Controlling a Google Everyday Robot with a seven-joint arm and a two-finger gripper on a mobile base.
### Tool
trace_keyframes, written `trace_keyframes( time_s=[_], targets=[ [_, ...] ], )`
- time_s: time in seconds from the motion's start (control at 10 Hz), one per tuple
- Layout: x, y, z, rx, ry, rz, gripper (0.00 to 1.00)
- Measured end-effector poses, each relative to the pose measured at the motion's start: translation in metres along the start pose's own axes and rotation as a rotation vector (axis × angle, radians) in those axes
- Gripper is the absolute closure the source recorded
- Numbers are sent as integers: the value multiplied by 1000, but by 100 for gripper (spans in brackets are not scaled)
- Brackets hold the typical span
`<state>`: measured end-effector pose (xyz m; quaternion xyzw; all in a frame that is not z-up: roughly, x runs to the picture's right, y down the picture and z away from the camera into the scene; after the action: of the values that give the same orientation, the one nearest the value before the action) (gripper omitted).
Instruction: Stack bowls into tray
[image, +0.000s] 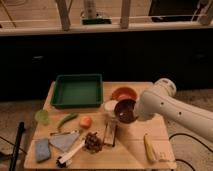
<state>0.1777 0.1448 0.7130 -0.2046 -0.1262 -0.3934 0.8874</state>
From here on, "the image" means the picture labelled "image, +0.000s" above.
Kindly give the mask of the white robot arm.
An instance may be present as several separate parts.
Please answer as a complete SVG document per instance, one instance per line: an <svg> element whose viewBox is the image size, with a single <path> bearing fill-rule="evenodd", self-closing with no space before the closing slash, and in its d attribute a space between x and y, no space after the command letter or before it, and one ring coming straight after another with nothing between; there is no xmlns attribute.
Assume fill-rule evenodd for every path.
<svg viewBox="0 0 213 171"><path fill-rule="evenodd" d="M159 79L140 94L134 115L145 121L160 114L213 143L213 112L176 100L175 94L176 85L170 79Z"/></svg>

